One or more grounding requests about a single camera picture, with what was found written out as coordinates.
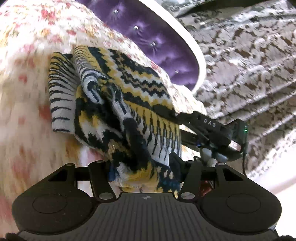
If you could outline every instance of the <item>zigzag pattern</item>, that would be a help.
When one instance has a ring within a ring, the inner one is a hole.
[[[111,161],[110,181],[125,191],[178,192],[168,164],[181,154],[179,127],[153,112],[172,101],[156,72],[116,50],[54,53],[49,70],[54,131],[75,134]]]

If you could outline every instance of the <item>gray patterned comforter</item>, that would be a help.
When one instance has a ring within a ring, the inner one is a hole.
[[[161,4],[204,53],[207,77],[196,98],[209,116],[249,123],[245,168],[254,178],[296,148],[296,9],[271,0],[205,10],[209,1]]]

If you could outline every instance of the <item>red flower print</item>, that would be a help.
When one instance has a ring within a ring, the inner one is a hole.
[[[23,125],[23,124],[25,123],[25,121],[26,121],[26,117],[24,117],[24,116],[20,116],[20,117],[19,117],[18,124],[21,126],[21,125]]]
[[[109,26],[108,26],[107,24],[105,24],[105,23],[103,23],[103,26],[104,26],[105,28],[109,28]]]
[[[21,26],[21,24],[18,24],[18,23],[17,23],[17,24],[15,25],[15,29],[19,28],[20,26]]]
[[[13,159],[12,172],[14,176],[23,180],[28,181],[30,178],[30,170],[34,165],[36,159],[31,150],[25,151],[24,147],[21,146],[19,149],[19,156]]]
[[[46,19],[46,18],[47,18],[47,15],[48,15],[48,11],[45,10],[45,9],[42,9],[42,10],[41,10],[41,17],[42,17],[43,19]]]
[[[39,117],[46,121],[52,120],[52,115],[50,113],[49,105],[39,105]]]
[[[31,67],[31,68],[35,68],[36,67],[36,65],[34,64],[34,60],[33,60],[32,57],[28,58],[27,63],[28,63],[28,66]]]
[[[31,53],[31,51],[35,50],[34,44],[25,44],[23,46],[23,51],[26,53]]]
[[[55,20],[55,12],[51,11],[48,15],[48,20]]]
[[[41,17],[43,18],[43,19],[46,19],[46,20],[48,20],[48,21],[53,21],[53,20],[55,20],[55,18],[56,18],[56,16],[55,16],[55,12],[54,11],[50,11],[50,12],[48,12],[47,10],[45,10],[45,9],[42,9],[41,10]]]
[[[86,29],[85,28],[79,28],[80,32],[86,33]]]
[[[111,43],[110,43],[110,42],[105,42],[105,44],[106,44],[108,47],[111,47]]]
[[[19,81],[24,82],[24,84],[26,84],[27,81],[28,81],[27,75],[26,74],[21,74],[19,76]]]
[[[51,38],[51,42],[54,42],[54,43],[61,43],[62,42],[62,39],[59,35],[54,35],[52,38]]]
[[[12,219],[11,213],[12,203],[8,199],[1,195],[0,196],[0,220],[10,220]]]
[[[151,61],[151,68],[153,70],[159,70],[159,66],[156,63],[154,63],[153,61]]]
[[[120,42],[120,43],[124,42],[124,40],[122,38],[118,38],[117,41]]]
[[[67,30],[66,32],[70,35],[76,35],[76,32],[73,30]]]

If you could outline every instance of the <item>bed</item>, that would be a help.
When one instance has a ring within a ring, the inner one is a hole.
[[[206,113],[189,90],[202,84],[205,60],[188,32],[191,43],[178,34],[155,40],[145,35],[144,53],[132,35],[108,27],[72,0],[8,0],[0,8],[0,20],[0,237],[17,232],[11,207],[18,195],[65,163],[88,166],[102,158],[74,137],[52,131],[48,69],[54,51],[71,53],[77,45],[119,50],[156,71],[177,111]],[[160,20],[159,25],[166,23]],[[141,23],[132,25],[134,31],[135,26],[141,33]],[[175,49],[159,49],[161,40],[175,41]],[[188,55],[191,64],[185,65]]]
[[[295,2],[156,0],[199,44],[207,76],[195,97],[210,117],[249,124],[256,179],[296,147]],[[241,160],[231,163],[242,170]]]

